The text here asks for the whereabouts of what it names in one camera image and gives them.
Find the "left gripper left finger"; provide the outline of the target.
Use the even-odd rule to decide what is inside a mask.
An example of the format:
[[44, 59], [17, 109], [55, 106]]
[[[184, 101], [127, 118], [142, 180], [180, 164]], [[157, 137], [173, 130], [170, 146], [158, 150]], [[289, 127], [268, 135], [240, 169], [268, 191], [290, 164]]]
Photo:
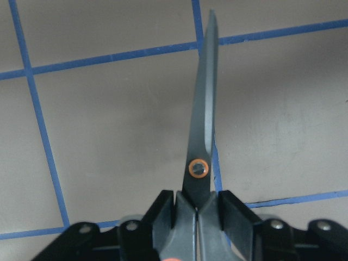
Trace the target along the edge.
[[160, 260], [172, 228], [173, 191], [163, 190], [141, 219], [127, 219], [119, 225], [121, 260]]

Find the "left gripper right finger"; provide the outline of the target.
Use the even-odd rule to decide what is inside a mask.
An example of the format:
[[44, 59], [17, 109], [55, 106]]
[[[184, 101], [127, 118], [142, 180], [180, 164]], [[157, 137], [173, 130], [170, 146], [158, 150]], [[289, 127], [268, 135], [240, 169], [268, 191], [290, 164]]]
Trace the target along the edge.
[[222, 230], [246, 260], [296, 260], [287, 223], [261, 219], [228, 190], [219, 192], [218, 199]]

